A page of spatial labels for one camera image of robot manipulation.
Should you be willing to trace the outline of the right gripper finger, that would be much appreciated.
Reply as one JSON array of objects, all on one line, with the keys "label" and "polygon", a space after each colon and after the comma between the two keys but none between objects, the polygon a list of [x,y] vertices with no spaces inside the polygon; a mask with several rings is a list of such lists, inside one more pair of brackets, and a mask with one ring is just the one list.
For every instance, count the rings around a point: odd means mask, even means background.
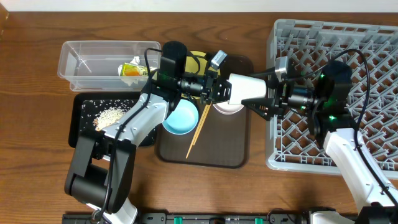
[{"label": "right gripper finger", "polygon": [[273,76],[273,75],[275,75],[274,70],[265,70],[263,72],[250,73],[248,76],[254,77],[254,78],[267,78],[267,77]]},{"label": "right gripper finger", "polygon": [[243,100],[241,104],[258,114],[266,121],[270,121],[275,116],[273,98],[249,98]]}]

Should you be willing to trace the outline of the white pink bowl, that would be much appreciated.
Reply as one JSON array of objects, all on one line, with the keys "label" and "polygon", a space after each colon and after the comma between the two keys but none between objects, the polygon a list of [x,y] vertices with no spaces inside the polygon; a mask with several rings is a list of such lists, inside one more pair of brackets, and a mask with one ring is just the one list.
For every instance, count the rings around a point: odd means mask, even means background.
[{"label": "white pink bowl", "polygon": [[213,107],[221,114],[231,115],[241,111],[243,105],[231,105],[227,101],[222,103],[213,104]]}]

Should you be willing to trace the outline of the white cup green inside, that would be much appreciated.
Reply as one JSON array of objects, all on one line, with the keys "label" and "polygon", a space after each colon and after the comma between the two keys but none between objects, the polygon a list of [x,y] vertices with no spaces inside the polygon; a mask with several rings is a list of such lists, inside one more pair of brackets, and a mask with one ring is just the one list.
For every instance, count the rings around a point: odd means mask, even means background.
[{"label": "white cup green inside", "polygon": [[231,84],[230,105],[240,105],[243,100],[266,96],[266,82],[259,78],[232,73],[228,81]]}]

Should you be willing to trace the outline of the light blue bowl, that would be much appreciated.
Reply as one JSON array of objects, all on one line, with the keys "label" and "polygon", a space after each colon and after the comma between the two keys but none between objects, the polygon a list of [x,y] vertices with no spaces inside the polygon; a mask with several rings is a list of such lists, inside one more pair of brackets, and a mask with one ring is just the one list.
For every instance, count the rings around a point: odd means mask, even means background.
[{"label": "light blue bowl", "polygon": [[199,120],[197,107],[188,100],[180,100],[176,109],[162,123],[166,131],[175,135],[184,135],[192,131]]}]

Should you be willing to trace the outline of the white tissue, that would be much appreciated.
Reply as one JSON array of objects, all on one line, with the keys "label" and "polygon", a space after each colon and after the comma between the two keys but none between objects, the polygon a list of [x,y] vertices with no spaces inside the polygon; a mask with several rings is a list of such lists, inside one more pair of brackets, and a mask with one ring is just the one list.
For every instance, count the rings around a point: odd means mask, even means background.
[{"label": "white tissue", "polygon": [[[130,62],[130,64],[133,65],[141,65],[140,64],[141,60],[139,58],[139,56],[134,56],[133,59]],[[138,77],[127,77],[127,76],[120,76],[121,80],[127,84],[128,86],[131,86],[132,84],[138,84],[138,82],[141,80],[142,77],[146,77],[146,76],[138,76]]]}]

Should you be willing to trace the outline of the green orange snack wrapper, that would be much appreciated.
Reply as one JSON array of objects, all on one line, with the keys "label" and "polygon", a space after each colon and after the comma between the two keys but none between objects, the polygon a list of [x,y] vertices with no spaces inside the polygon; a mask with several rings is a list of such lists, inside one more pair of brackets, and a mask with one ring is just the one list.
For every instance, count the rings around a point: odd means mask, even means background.
[{"label": "green orange snack wrapper", "polygon": [[127,77],[138,77],[138,76],[148,76],[149,72],[147,67],[142,65],[133,65],[130,63],[124,63],[118,68],[119,76]]}]

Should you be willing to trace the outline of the pile of white rice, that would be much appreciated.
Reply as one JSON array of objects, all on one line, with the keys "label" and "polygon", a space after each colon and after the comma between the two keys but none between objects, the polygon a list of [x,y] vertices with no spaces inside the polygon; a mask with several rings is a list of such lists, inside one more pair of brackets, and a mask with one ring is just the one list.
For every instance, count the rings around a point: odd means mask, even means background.
[{"label": "pile of white rice", "polygon": [[79,130],[101,131],[124,116],[134,100],[86,100],[81,106]]}]

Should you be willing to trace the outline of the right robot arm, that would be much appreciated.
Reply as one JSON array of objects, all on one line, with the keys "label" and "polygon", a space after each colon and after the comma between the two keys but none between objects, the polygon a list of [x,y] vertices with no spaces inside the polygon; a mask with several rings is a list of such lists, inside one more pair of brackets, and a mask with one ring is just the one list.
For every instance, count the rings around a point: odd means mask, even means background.
[{"label": "right robot arm", "polygon": [[397,189],[384,175],[364,142],[355,120],[346,108],[352,87],[351,68],[332,60],[320,70],[313,88],[298,86],[291,64],[278,72],[272,67],[252,77],[264,80],[270,93],[242,101],[265,120],[282,119],[287,110],[299,110],[307,127],[337,165],[354,198],[359,215],[356,223],[397,223]]}]

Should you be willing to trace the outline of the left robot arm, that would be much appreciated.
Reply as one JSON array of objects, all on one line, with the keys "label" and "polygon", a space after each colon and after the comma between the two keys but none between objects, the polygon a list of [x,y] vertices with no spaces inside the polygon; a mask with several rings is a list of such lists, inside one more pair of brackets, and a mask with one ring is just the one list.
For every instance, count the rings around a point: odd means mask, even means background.
[{"label": "left robot arm", "polygon": [[230,98],[231,84],[218,76],[228,57],[222,50],[206,55],[202,76],[186,72],[186,59],[192,53],[183,43],[167,42],[159,53],[160,65],[148,69],[137,103],[115,123],[78,137],[64,190],[94,207],[91,223],[134,223],[128,195],[136,149],[176,109],[182,95],[199,97],[207,105]]}]

